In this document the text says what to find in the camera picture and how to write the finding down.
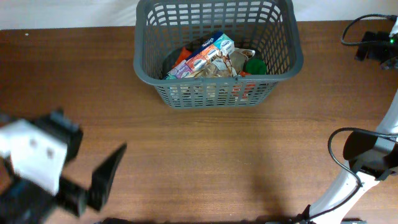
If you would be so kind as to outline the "green lidded jar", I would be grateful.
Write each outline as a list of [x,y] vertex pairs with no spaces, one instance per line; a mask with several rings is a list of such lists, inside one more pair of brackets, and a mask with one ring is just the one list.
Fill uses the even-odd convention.
[[266,75],[267,65],[260,59],[252,58],[246,62],[244,71],[251,75]]

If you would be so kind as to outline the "small brown paper snack bag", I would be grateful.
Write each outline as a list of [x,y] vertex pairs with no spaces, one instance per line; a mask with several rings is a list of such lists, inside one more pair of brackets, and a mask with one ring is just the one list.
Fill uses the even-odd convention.
[[205,65],[203,70],[195,72],[194,78],[228,78],[235,77],[236,70],[228,53],[221,51],[213,57],[213,60]]

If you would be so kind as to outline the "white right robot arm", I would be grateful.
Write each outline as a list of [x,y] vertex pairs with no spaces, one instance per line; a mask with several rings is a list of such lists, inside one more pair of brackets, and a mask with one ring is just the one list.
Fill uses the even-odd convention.
[[[383,70],[397,69],[397,25],[390,32],[366,32],[357,47],[355,59],[377,60]],[[326,192],[309,205],[297,223],[344,223],[346,214],[371,188],[397,174],[397,98],[394,98],[375,131],[360,128],[340,128],[328,139],[349,132],[343,148],[344,162],[337,161],[341,172]]]

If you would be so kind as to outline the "Kleenex tissue multipack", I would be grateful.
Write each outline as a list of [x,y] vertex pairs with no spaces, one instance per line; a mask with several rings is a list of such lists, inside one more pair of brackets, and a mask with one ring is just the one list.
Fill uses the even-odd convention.
[[223,32],[216,32],[196,51],[174,66],[164,80],[234,77],[237,73],[230,58],[233,52],[234,41]]

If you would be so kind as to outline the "beige brown coffee pouch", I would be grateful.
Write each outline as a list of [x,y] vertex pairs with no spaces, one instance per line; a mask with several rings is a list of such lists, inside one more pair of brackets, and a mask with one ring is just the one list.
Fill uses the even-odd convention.
[[243,71],[245,63],[255,56],[256,51],[251,49],[235,48],[234,52],[230,55],[231,65],[235,72],[239,74]]

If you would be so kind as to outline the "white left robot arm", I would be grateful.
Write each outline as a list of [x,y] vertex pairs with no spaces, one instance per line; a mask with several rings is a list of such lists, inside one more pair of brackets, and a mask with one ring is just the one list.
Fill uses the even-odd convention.
[[86,189],[62,176],[76,158],[83,131],[55,110],[34,119],[1,113],[1,159],[11,184],[1,193],[1,223],[43,223],[56,207],[76,217],[106,205],[127,145],[120,145],[92,173]]

